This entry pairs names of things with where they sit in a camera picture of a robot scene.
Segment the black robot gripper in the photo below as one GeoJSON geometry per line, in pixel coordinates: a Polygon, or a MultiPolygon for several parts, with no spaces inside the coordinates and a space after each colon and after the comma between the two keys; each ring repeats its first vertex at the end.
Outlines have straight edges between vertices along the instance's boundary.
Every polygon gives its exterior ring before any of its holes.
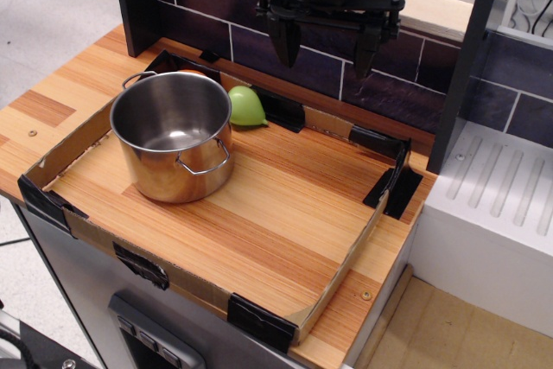
{"type": "Polygon", "coordinates": [[[303,24],[357,31],[353,67],[363,79],[380,43],[398,37],[404,6],[405,0],[258,0],[256,12],[267,20],[273,48],[286,67],[296,63],[303,24]]]}

